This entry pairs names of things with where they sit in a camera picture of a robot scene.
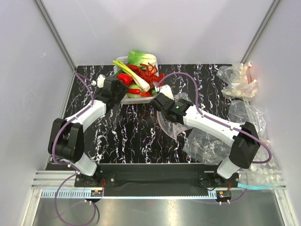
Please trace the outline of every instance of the green vegetable leaf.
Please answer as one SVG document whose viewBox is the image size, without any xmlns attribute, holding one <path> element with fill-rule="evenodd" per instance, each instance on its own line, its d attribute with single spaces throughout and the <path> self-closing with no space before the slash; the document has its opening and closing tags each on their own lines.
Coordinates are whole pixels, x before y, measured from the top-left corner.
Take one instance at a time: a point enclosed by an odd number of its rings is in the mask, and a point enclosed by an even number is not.
<svg viewBox="0 0 301 226">
<path fill-rule="evenodd" d="M 143 66 L 141 66 L 140 64 L 145 64 L 147 65 L 148 63 L 155 65 L 157 62 L 157 58 L 152 55 L 152 54 L 148 54 L 148 53 L 143 53 L 137 50 L 132 50 L 129 54 L 128 54 L 128 63 L 130 65 L 136 65 L 142 69 L 145 69 Z"/>
</svg>

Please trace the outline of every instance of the white wall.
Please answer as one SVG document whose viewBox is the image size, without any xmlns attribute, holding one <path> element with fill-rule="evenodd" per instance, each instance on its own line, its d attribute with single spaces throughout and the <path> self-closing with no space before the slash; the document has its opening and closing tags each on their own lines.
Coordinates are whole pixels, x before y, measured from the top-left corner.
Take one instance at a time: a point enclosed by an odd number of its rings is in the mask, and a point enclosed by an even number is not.
<svg viewBox="0 0 301 226">
<path fill-rule="evenodd" d="M 162 64 L 239 62 L 272 0 L 43 0 L 77 65 L 131 49 Z"/>
<path fill-rule="evenodd" d="M 0 1 L 0 219 L 20 225 L 71 79 L 32 0 Z"/>
<path fill-rule="evenodd" d="M 266 109 L 274 153 L 286 176 L 296 216 L 301 222 L 301 1 L 282 1 L 250 60 L 260 92 L 254 102 Z"/>
</svg>

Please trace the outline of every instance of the plastic container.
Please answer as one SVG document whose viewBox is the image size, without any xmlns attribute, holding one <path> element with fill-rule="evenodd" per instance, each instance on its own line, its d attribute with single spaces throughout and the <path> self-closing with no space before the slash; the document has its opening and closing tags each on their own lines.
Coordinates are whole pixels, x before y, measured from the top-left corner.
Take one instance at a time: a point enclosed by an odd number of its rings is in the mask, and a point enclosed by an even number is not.
<svg viewBox="0 0 301 226">
<path fill-rule="evenodd" d="M 121 62 L 127 64 L 127 56 L 120 56 L 117 58 Z M 114 66 L 114 73 L 120 71 L 121 68 L 118 66 Z M 131 105 L 131 104 L 148 104 L 154 97 L 140 97 L 140 98 L 129 98 L 127 95 L 121 100 L 122 104 L 124 105 Z"/>
</svg>

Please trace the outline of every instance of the red bell pepper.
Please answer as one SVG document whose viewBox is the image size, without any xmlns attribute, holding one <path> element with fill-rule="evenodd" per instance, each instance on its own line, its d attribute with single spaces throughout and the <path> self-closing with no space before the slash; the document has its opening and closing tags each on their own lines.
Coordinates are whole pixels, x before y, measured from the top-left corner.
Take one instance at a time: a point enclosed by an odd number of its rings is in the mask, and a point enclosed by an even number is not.
<svg viewBox="0 0 301 226">
<path fill-rule="evenodd" d="M 141 91 L 139 89 L 129 89 L 128 93 L 131 93 L 131 94 L 140 94 Z"/>
<path fill-rule="evenodd" d="M 140 93 L 140 95 L 142 97 L 152 97 L 152 94 L 150 92 L 142 92 L 142 93 Z"/>
<path fill-rule="evenodd" d="M 121 80 L 123 82 L 123 84 L 125 84 L 126 86 L 132 85 L 133 78 L 127 74 L 124 74 L 124 73 L 119 74 L 117 76 L 117 79 Z"/>
<path fill-rule="evenodd" d="M 152 94 L 150 92 L 141 92 L 139 89 L 129 89 L 128 93 L 130 93 L 130 94 L 139 94 L 142 97 L 152 97 Z"/>
</svg>

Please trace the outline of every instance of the black marble surface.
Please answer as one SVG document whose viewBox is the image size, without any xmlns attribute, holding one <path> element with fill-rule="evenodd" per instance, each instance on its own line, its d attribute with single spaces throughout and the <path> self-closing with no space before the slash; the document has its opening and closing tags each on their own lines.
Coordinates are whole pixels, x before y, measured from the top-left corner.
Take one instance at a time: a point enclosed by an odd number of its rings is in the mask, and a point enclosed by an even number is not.
<svg viewBox="0 0 301 226">
<path fill-rule="evenodd" d="M 159 72 L 187 72 L 198 85 L 199 106 L 216 116 L 228 119 L 230 101 L 222 96 L 225 83 L 216 73 L 222 65 L 159 65 Z M 77 72 L 96 80 L 99 74 L 113 76 L 112 65 L 79 66 Z M 185 76 L 166 79 L 173 94 L 188 93 L 195 101 L 192 81 Z M 90 101 L 85 87 L 75 79 L 65 117 L 78 112 Z M 85 152 L 97 163 L 190 163 L 196 162 L 183 152 L 189 131 L 175 141 L 157 122 L 156 111 L 149 104 L 115 106 L 104 118 L 95 121 L 85 132 Z"/>
</svg>

